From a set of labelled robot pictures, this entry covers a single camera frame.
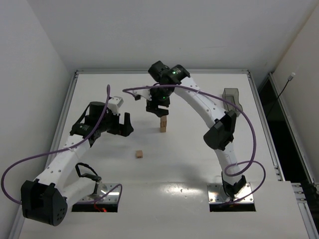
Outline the dark long wood block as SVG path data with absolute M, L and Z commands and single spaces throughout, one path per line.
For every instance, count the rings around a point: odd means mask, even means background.
M 160 127 L 166 127 L 166 125 L 167 125 L 167 123 L 164 121 L 160 123 Z

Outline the grey transparent plastic bin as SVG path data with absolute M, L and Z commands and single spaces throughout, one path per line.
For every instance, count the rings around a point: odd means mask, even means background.
M 240 110 L 243 110 L 243 107 L 239 102 L 239 90 L 237 88 L 225 88 L 222 94 L 222 98 L 236 105 Z M 224 102 L 223 106 L 224 109 L 228 112 L 233 110 L 236 113 L 237 117 L 241 115 L 241 112 L 232 105 Z

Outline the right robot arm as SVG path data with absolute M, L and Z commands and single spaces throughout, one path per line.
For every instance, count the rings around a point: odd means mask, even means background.
M 159 87 L 150 89 L 151 98 L 147 100 L 146 111 L 161 118 L 168 115 L 167 108 L 172 93 L 184 99 L 209 128 L 203 139 L 215 151 L 222 170 L 230 166 L 229 173 L 222 173 L 222 184 L 226 195 L 235 198 L 246 185 L 246 178 L 240 173 L 232 143 L 236 113 L 219 108 L 213 100 L 200 94 L 199 86 L 181 65 L 169 68 L 162 61 L 157 61 L 151 65 L 148 73 Z

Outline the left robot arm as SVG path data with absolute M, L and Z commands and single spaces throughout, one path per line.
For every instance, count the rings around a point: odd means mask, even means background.
M 57 226 L 70 207 L 97 193 L 100 176 L 85 173 L 69 186 L 65 182 L 102 133 L 127 137 L 134 131 L 129 113 L 124 114 L 124 122 L 120 123 L 123 102 L 121 97 L 111 97 L 107 103 L 89 103 L 51 163 L 33 181 L 23 183 L 21 204 L 25 218 Z

